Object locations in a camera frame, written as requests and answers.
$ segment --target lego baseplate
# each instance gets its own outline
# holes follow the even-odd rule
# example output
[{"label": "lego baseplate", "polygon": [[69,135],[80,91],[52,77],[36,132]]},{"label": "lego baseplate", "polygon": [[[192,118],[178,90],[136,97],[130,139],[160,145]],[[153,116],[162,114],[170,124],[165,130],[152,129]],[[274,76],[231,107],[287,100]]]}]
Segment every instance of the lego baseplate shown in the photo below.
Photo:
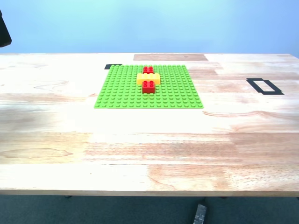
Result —
[{"label": "lego baseplate", "polygon": [[156,93],[142,94],[137,74],[147,65],[112,65],[94,108],[199,108],[203,105],[184,65],[149,65],[160,74]]}]

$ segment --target blue wall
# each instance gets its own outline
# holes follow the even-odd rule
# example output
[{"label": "blue wall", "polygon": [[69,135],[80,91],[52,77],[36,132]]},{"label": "blue wall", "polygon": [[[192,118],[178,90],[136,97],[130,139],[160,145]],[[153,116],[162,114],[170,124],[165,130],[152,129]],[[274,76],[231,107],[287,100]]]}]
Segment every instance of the blue wall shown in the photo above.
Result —
[{"label": "blue wall", "polygon": [[4,0],[0,7],[13,39],[0,53],[218,52],[299,57],[299,0]]}]

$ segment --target wood grain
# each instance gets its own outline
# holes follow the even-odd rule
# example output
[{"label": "wood grain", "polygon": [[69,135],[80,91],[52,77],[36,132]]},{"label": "wood grain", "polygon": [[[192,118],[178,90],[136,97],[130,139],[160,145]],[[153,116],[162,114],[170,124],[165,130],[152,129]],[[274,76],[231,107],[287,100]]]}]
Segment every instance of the wood grain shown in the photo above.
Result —
[{"label": "wood grain", "polygon": [[[139,61],[184,64],[205,108],[93,109]],[[0,194],[299,196],[298,98],[291,55],[0,55]]]},{"label": "wood grain", "polygon": [[204,54],[135,54],[134,61],[207,61]]}]

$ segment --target wooden table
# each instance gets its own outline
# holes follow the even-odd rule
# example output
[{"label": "wooden table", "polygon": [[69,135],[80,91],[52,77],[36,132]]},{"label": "wooden table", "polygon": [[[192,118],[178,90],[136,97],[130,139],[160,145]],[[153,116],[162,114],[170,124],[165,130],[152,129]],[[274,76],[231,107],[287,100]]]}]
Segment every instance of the wooden table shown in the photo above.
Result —
[{"label": "wooden table", "polygon": [[[184,64],[205,108],[94,109],[109,63]],[[0,55],[0,193],[299,196],[299,59]]]}]

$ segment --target black tape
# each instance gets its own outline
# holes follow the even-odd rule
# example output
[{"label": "black tape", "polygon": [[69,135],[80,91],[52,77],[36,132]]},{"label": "black tape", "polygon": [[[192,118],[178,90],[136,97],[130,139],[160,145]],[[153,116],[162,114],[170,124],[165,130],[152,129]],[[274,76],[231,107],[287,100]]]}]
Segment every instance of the black tape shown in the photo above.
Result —
[{"label": "black tape", "polygon": [[[262,78],[247,78],[246,81],[257,91],[262,93],[263,95],[284,95],[282,91],[274,85],[269,80],[263,80]],[[255,81],[264,81],[269,87],[271,87],[274,91],[264,91],[262,90]]]},{"label": "black tape", "polygon": [[106,67],[104,69],[110,69],[111,65],[122,65],[122,64],[106,64]]}]

